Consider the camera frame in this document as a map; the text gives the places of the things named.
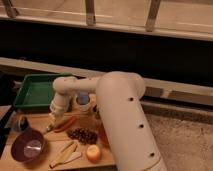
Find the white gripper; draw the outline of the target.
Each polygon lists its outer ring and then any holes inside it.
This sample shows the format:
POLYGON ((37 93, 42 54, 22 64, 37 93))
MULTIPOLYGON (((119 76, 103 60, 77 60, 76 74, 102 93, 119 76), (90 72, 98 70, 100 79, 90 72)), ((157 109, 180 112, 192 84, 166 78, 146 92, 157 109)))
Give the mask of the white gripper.
POLYGON ((49 115, 49 124, 59 125, 62 115, 68 110, 70 103, 69 94, 56 93, 50 104, 51 114, 49 115))

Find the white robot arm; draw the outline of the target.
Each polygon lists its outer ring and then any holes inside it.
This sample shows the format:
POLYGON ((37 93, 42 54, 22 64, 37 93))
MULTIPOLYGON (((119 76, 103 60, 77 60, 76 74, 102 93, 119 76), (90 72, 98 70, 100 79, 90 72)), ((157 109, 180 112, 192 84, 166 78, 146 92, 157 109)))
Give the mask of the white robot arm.
POLYGON ((58 77, 50 110, 58 124, 79 91, 94 92, 118 171, 167 171, 140 99, 143 78, 136 73, 109 72, 101 77, 58 77))

